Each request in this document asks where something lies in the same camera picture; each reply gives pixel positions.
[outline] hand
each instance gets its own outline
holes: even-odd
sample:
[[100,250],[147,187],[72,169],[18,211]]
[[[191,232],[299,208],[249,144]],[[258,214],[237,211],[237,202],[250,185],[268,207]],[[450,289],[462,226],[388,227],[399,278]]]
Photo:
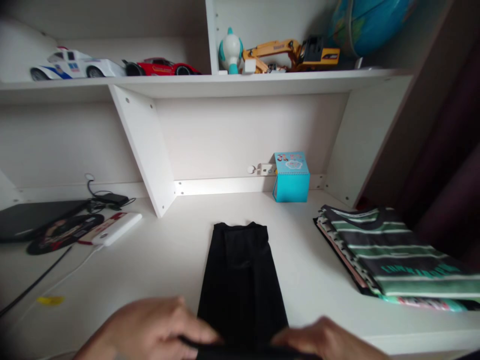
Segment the hand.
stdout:
[[180,335],[202,344],[219,340],[182,297],[143,299],[115,312],[74,360],[113,359],[118,353],[135,360],[195,359],[197,350],[181,342]]
[[360,340],[328,317],[301,328],[286,328],[272,339],[272,344],[287,346],[302,353],[315,354],[323,360],[387,360],[389,357]]

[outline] striped shirt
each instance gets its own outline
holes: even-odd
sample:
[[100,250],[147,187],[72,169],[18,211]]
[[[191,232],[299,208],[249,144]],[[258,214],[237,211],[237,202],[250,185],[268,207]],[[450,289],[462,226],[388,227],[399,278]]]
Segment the striped shirt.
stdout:
[[480,297],[480,273],[421,242],[392,208],[321,214],[386,296]]

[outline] white power bank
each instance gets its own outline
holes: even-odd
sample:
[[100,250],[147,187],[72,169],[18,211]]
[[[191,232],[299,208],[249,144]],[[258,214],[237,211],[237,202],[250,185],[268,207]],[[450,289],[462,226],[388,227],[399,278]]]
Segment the white power bank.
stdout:
[[91,243],[94,245],[110,246],[133,225],[138,223],[141,218],[141,213],[128,212],[105,230],[99,232],[98,235],[92,239]]

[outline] black laptop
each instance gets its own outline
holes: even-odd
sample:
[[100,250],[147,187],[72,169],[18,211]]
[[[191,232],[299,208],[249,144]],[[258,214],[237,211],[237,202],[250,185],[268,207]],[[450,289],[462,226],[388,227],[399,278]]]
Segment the black laptop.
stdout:
[[85,209],[88,200],[29,202],[0,211],[0,243],[30,241],[53,223]]

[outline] toy excavator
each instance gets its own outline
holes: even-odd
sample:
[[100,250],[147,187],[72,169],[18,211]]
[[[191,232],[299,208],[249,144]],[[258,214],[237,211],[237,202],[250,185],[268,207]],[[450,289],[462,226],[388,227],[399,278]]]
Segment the toy excavator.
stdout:
[[259,58],[287,53],[291,61],[289,72],[316,71],[339,63],[340,49],[323,46],[321,36],[310,35],[302,45],[295,39],[270,41],[242,52],[243,61],[255,59],[256,74],[269,73],[269,66]]

